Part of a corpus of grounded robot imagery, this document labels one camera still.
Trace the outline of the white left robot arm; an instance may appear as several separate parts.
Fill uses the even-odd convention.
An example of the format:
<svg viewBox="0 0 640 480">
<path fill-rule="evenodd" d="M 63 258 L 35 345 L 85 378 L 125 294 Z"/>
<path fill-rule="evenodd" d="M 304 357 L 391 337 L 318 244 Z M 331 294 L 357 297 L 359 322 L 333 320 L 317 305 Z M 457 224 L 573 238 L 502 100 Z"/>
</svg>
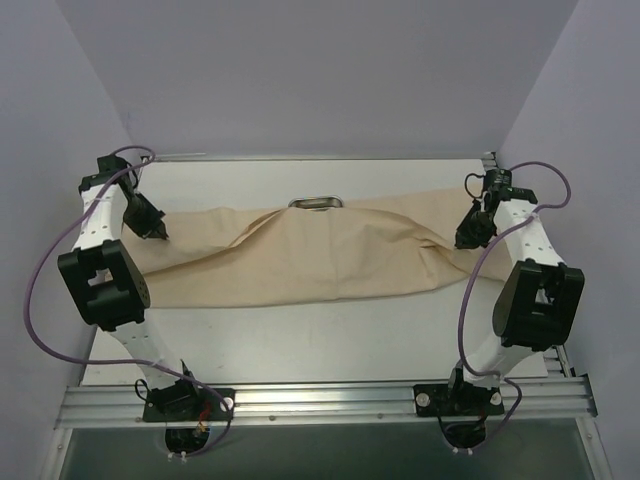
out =
<svg viewBox="0 0 640 480">
<path fill-rule="evenodd" d="M 98 172 L 79 185 L 86 218 L 72 250 L 58 257 L 58 269 L 85 323 L 139 362 L 145 401 L 190 419 L 200 411 L 202 395 L 147 316 L 150 291 L 122 240 L 124 227 L 142 240 L 166 240 L 164 213 L 138 192 L 127 160 L 112 153 L 97 165 Z"/>
</svg>

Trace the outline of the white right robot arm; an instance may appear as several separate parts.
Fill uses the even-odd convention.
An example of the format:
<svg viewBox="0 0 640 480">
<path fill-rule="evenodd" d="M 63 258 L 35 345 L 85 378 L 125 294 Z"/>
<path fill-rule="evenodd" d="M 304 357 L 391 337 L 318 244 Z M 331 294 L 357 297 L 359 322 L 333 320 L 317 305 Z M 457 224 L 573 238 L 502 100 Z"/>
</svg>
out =
<svg viewBox="0 0 640 480">
<path fill-rule="evenodd" d="M 469 411 L 522 361 L 559 346 L 569 337 L 585 277 L 552 246 L 535 193 L 512 183 L 512 173 L 494 168 L 481 177 L 481 193 L 455 233 L 458 250 L 480 249 L 463 295 L 472 287 L 493 249 L 505 246 L 511 271 L 492 312 L 492 332 L 472 354 L 461 352 L 444 400 L 455 412 Z"/>
</svg>

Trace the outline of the beige cloth wrap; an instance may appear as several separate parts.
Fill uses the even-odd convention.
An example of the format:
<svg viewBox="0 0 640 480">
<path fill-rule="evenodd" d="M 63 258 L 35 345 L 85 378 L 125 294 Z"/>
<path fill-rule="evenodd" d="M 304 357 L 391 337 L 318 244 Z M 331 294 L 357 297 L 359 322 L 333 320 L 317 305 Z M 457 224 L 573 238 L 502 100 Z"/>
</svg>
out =
<svg viewBox="0 0 640 480">
<path fill-rule="evenodd" d="M 458 250 L 468 199 L 459 188 L 352 200 L 343 208 L 175 212 L 168 240 L 123 243 L 155 308 L 289 305 L 433 291 L 466 279 L 482 251 Z M 511 270 L 498 246 L 480 274 Z"/>
</svg>

